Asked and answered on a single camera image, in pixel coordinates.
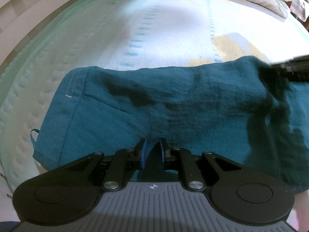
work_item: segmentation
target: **bed sheet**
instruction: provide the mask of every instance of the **bed sheet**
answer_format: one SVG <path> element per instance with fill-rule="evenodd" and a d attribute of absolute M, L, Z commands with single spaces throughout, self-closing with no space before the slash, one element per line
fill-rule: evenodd
<path fill-rule="evenodd" d="M 40 128 L 74 68 L 197 66 L 244 55 L 278 62 L 306 54 L 309 33 L 295 18 L 244 0 L 80 0 L 0 75 L 0 159 L 9 187 L 39 174 L 30 130 Z"/>

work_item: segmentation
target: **black object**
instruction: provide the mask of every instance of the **black object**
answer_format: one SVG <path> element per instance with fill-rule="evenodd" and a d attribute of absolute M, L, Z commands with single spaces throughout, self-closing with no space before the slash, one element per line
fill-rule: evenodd
<path fill-rule="evenodd" d="M 285 77 L 290 82 L 309 82 L 309 55 L 275 63 L 272 67 L 280 77 Z"/>

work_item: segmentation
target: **blue fabric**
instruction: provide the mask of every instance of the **blue fabric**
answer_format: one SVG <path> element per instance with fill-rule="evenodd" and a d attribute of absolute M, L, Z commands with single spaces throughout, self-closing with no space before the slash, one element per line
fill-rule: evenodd
<path fill-rule="evenodd" d="M 261 170 L 297 193 L 309 189 L 308 105 L 307 84 L 288 83 L 252 56 L 197 67 L 78 68 L 59 85 L 33 157 L 51 170 L 165 137 L 172 147 L 210 150 Z M 160 155 L 150 151 L 134 180 L 158 173 Z"/>
<path fill-rule="evenodd" d="M 0 232 L 11 232 L 21 222 L 0 222 Z"/>

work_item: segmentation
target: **metal screw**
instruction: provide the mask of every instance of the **metal screw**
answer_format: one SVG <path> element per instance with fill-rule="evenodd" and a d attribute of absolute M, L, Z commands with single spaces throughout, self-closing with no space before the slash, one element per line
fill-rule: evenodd
<path fill-rule="evenodd" d="M 191 181 L 189 183 L 189 187 L 191 187 L 193 189 L 200 189 L 200 188 L 204 187 L 204 184 L 200 181 Z"/>
<path fill-rule="evenodd" d="M 104 187 L 107 189 L 115 189 L 119 187 L 119 184 L 116 181 L 107 181 L 104 183 Z"/>
<path fill-rule="evenodd" d="M 212 152 L 203 152 L 203 154 L 205 154 L 205 155 L 206 155 L 206 154 L 212 154 Z"/>

